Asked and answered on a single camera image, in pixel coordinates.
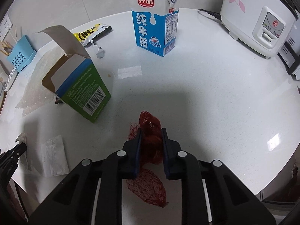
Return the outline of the blue white milk carton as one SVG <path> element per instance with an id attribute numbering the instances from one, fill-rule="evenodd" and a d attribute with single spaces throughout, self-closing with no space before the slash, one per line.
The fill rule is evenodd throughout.
<path id="1" fill-rule="evenodd" d="M 136 45 L 164 57 L 175 47 L 179 0 L 129 0 Z"/>

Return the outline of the red mesh net bag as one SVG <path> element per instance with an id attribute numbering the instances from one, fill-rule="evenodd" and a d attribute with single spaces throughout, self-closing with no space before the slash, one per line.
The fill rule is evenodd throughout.
<path id="1" fill-rule="evenodd" d="M 135 179 L 127 179 L 127 188 L 144 202 L 164 208 L 168 205 L 166 189 L 161 179 L 146 164 L 159 165 L 163 161 L 163 141 L 161 123 L 147 111 L 142 111 L 139 123 L 130 127 L 128 140 L 141 133 L 139 173 Z"/>

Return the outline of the clear plastic wrapper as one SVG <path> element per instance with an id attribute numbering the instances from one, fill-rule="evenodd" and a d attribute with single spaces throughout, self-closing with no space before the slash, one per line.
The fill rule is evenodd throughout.
<path id="1" fill-rule="evenodd" d="M 45 177 L 56 177 L 69 174 L 69 166 L 61 135 L 51 138 L 41 145 L 41 156 Z"/>

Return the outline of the yellow snack wrapper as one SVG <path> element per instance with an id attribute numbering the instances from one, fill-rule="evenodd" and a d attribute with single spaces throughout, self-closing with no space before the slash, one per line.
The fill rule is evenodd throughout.
<path id="1" fill-rule="evenodd" d="M 80 42 L 80 44 L 85 47 L 93 39 L 99 36 L 104 36 L 107 33 L 112 32 L 112 27 L 103 23 L 95 24 L 90 29 L 87 29 L 83 32 L 74 33 L 75 38 Z"/>

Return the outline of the crumpled white tissue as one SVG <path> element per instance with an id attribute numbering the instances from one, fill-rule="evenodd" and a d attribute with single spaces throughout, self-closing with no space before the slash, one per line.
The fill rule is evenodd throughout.
<path id="1" fill-rule="evenodd" d="M 15 140 L 16 143 L 18 143 L 18 148 L 20 152 L 20 162 L 24 166 L 26 171 L 31 172 L 32 168 L 30 163 L 27 160 L 27 144 L 26 144 L 26 135 L 25 133 L 20 133 L 17 139 Z"/>

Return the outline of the white floral rice cooker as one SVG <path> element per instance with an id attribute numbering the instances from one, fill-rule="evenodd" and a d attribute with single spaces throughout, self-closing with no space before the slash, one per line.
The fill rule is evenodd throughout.
<path id="1" fill-rule="evenodd" d="M 232 38 L 269 59 L 298 20 L 299 0 L 223 0 L 220 15 Z"/>

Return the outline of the green blue medicine box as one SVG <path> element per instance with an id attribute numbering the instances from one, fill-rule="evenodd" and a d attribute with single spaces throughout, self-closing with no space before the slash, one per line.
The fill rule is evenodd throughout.
<path id="1" fill-rule="evenodd" d="M 94 62 L 64 26 L 51 26 L 41 32 L 49 35 L 64 51 L 42 79 L 42 85 L 94 123 L 111 98 Z"/>

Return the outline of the small white sachet wrapper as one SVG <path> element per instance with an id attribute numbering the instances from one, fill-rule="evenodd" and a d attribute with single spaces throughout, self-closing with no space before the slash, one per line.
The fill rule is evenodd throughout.
<path id="1" fill-rule="evenodd" d="M 98 46 L 93 40 L 91 40 L 91 43 L 92 43 L 93 50 L 94 50 L 97 58 L 99 58 L 99 59 L 103 58 L 105 55 L 104 50 L 100 46 Z"/>

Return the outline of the blue utensil holder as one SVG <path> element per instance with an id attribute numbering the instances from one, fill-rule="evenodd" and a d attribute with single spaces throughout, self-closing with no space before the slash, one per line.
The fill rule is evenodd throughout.
<path id="1" fill-rule="evenodd" d="M 31 46 L 28 36 L 24 35 L 14 46 L 12 52 L 7 57 L 17 72 L 21 72 L 27 67 L 36 55 L 36 50 Z"/>

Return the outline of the clear bubble wrap sheet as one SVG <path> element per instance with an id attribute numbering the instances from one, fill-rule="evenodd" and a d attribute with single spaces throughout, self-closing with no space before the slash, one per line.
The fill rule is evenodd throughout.
<path id="1" fill-rule="evenodd" d="M 54 93 L 42 85 L 42 79 L 64 54 L 62 48 L 56 46 L 46 52 L 37 62 L 25 87 L 24 95 L 15 107 L 23 110 L 23 117 L 53 101 Z"/>

